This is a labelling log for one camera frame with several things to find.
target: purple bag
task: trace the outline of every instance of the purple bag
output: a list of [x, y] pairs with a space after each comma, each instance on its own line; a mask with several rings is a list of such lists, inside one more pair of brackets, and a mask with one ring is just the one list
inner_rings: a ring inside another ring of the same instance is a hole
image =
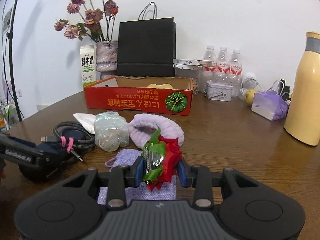
[[270, 90], [254, 94], [251, 110], [270, 121], [279, 120], [287, 116], [289, 106], [277, 94]]
[[[116, 167], [121, 164], [132, 165], [136, 158], [141, 155], [141, 151], [133, 149], [124, 149], [120, 151], [115, 158], [106, 162], [106, 166], [111, 161], [115, 161], [112, 167]], [[176, 176], [172, 176], [171, 183], [163, 183], [160, 190], [154, 189], [150, 191], [144, 182], [140, 183], [137, 188], [129, 187], [125, 189], [125, 195], [127, 199], [127, 205], [131, 200], [175, 200], [176, 199]], [[107, 199], [108, 187], [101, 187], [98, 197], [98, 204], [105, 205]]]

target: flower bouquet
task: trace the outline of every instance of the flower bouquet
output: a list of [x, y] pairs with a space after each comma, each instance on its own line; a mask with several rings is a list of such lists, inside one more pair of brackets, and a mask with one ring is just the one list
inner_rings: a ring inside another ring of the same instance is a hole
[[[91, 8], [87, 8], [86, 0], [71, 0], [67, 6], [67, 11], [70, 14], [79, 14], [80, 22], [73, 25], [68, 20], [61, 19], [54, 25], [56, 31], [62, 31], [64, 28], [64, 36], [68, 39], [78, 38], [82, 40], [84, 36], [89, 36], [96, 43], [99, 41], [111, 41], [113, 35], [113, 27], [118, 13], [118, 6], [113, 0], [105, 2], [102, 0], [102, 10], [93, 6], [92, 0], [89, 0]], [[83, 6], [84, 16], [80, 13], [80, 7]], [[102, 33], [100, 21], [105, 18], [107, 22], [107, 33]]]

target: blue gripper pad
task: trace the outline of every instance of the blue gripper pad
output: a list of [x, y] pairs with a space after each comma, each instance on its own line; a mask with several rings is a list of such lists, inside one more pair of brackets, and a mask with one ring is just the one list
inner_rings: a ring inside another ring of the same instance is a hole
[[179, 176], [179, 181], [182, 187], [186, 187], [187, 185], [187, 177], [185, 173], [185, 167], [183, 166], [182, 162], [178, 162], [177, 165], [177, 170], [178, 170], [178, 176]]
[[136, 174], [135, 174], [135, 186], [138, 187], [141, 183], [141, 180], [143, 178], [143, 174], [144, 174], [144, 158], [141, 158], [137, 169], [136, 169]]

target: wall outlet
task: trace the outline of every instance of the wall outlet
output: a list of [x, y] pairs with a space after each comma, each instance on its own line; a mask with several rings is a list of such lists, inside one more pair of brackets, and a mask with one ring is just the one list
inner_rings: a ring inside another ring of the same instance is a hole
[[38, 112], [42, 109], [45, 109], [46, 107], [48, 107], [48, 105], [37, 105], [37, 110]]

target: milk carton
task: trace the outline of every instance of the milk carton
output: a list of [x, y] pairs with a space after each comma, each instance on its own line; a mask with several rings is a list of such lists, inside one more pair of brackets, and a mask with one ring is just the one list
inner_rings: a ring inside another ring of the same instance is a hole
[[80, 47], [80, 63], [83, 87], [96, 82], [96, 55], [93, 45]]

